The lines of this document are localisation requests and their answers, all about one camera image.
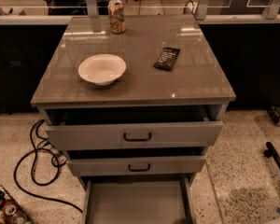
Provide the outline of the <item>grey drawer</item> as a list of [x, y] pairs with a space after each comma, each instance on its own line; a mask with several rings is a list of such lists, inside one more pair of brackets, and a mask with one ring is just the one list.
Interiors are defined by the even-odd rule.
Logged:
[[47, 128], [67, 150], [212, 146], [223, 127], [202, 105], [70, 109]]
[[197, 224], [186, 177], [93, 182], [80, 224]]
[[163, 175], [200, 172], [198, 147], [74, 150], [68, 166], [77, 176]]

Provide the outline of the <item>black snack bar wrapper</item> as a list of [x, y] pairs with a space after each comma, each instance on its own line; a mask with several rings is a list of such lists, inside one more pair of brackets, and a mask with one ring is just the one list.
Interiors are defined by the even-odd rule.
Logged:
[[180, 49], [164, 48], [158, 60], [154, 63], [154, 67], [161, 70], [172, 70], [179, 52]]

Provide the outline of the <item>yellow drink can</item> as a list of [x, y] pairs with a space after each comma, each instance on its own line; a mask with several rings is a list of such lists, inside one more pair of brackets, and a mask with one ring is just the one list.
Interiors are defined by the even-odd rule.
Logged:
[[125, 31], [124, 6], [120, 0], [111, 0], [108, 3], [108, 15], [111, 32], [123, 33]]

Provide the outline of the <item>grey top drawer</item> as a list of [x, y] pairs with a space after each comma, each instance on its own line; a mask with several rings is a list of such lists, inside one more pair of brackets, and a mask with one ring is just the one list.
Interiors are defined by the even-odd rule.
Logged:
[[47, 128], [67, 150], [212, 146], [223, 127], [202, 105], [70, 109]]

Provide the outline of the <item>grey middle drawer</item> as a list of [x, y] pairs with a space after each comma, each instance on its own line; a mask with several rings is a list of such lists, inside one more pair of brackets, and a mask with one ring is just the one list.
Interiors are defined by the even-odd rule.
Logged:
[[198, 147], [74, 150], [68, 166], [77, 176], [163, 175], [200, 172]]

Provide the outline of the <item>black bar on floor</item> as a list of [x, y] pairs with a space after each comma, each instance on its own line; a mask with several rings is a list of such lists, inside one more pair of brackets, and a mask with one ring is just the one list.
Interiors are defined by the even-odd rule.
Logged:
[[271, 142], [266, 143], [266, 149], [264, 150], [264, 156], [266, 158], [273, 158], [280, 170], [280, 156]]

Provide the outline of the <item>grey drawer cabinet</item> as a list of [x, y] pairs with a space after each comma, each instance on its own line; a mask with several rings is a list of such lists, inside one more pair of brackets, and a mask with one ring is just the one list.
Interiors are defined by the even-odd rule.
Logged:
[[[114, 35], [106, 17], [70, 21], [32, 99], [47, 128], [70, 109], [134, 106], [202, 105], [210, 118], [222, 122], [235, 93], [195, 20], [186, 15], [129, 16], [126, 24], [124, 33]], [[170, 71], [154, 67], [164, 48], [180, 49]], [[109, 85], [90, 83], [78, 74], [84, 60], [99, 54], [126, 62], [124, 74]], [[192, 179], [197, 173], [75, 176], [87, 185], [97, 180]]]

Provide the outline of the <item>white bowl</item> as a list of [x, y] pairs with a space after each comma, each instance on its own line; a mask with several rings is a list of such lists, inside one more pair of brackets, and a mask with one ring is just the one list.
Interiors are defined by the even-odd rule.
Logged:
[[126, 62], [112, 54], [90, 56], [78, 68], [78, 74], [83, 80], [99, 86], [113, 83], [125, 71]]

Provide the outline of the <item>grey bottom drawer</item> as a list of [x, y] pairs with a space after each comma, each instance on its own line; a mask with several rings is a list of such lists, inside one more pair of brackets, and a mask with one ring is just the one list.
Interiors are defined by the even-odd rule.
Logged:
[[93, 182], [80, 224], [197, 224], [186, 177]]

